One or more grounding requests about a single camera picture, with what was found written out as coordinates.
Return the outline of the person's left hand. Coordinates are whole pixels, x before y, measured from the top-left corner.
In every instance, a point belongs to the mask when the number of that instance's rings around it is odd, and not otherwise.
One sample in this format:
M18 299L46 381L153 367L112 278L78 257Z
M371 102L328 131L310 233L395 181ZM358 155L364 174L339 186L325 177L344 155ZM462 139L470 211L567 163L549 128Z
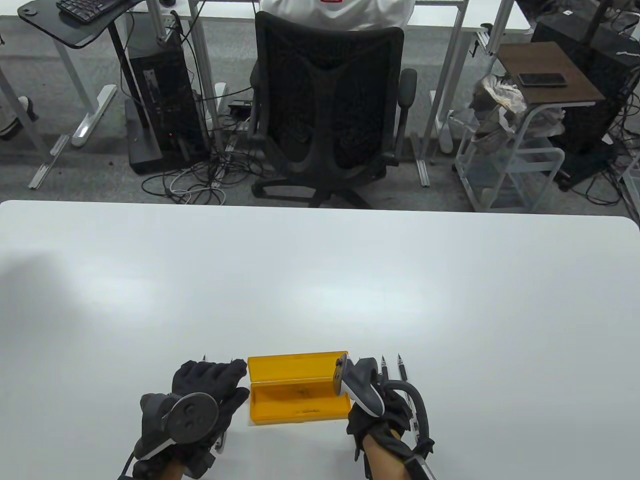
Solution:
M218 405L218 418L212 432L196 444L200 450L214 446L218 437L229 429L233 415L249 398L249 389L239 386L247 371L247 362L237 358L230 363L190 360L174 373L171 393L179 396L205 393Z

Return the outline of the person's right hand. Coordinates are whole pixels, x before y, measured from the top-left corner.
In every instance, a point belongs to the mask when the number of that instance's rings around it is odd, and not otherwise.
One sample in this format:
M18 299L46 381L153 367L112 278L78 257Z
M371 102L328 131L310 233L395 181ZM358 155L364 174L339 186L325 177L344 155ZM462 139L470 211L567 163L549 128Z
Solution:
M360 452L364 451L364 440L369 436L390 454L406 460L412 450L402 441L402 436L410 429L412 410L394 390L382 388L379 384L375 384L374 388L384 404L382 416L371 416L354 403L347 417L346 433L353 436L355 457L358 458Z

